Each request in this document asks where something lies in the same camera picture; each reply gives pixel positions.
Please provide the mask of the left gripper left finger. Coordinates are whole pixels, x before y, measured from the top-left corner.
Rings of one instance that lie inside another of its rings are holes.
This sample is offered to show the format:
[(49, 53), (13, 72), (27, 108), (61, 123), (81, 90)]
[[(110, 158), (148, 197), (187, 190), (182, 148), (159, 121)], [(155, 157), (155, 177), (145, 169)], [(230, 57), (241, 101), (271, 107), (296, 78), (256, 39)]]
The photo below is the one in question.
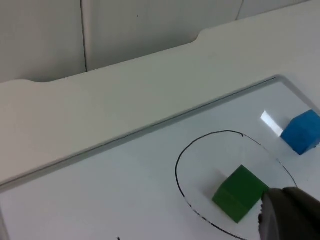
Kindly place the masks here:
[(258, 231), (262, 240), (294, 240), (295, 231), (290, 220), (293, 202), (286, 187), (270, 188), (262, 197), (261, 212), (258, 215)]

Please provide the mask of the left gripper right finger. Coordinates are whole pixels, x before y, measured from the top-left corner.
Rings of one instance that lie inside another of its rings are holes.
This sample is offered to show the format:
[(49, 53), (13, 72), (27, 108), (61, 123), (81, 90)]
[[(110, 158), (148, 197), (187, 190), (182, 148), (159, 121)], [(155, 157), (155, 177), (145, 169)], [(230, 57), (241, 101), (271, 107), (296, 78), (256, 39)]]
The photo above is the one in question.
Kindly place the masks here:
[(320, 201), (297, 187), (286, 187), (283, 192), (293, 202), (296, 212), (301, 214), (304, 223), (311, 227), (316, 236), (313, 240), (320, 239)]

